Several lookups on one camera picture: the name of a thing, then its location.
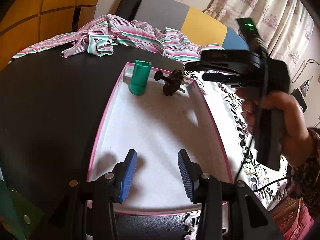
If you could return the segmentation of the person's right hand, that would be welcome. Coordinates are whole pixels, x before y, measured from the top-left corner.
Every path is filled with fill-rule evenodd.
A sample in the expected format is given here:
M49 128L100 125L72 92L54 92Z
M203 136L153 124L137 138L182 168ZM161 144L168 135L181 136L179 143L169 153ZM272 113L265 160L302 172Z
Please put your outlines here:
M245 89L236 90L236 95L242 98L242 116L248 131L253 133L258 114L258 102L249 99ZM313 140L305 124L304 115L297 100L290 94L273 91L263 102L264 109L278 109L283 113L283 132L281 138L281 154L291 167L302 165L313 151Z

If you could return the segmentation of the patterned sleeve forearm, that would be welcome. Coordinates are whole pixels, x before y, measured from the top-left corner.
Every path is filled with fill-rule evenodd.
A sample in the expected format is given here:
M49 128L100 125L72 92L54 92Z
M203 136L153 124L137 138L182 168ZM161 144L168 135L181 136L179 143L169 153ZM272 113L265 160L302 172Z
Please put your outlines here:
M292 177L287 180L287 194L293 199L302 198L309 215L319 217L319 128L308 128L313 139L313 150L299 167L290 168Z

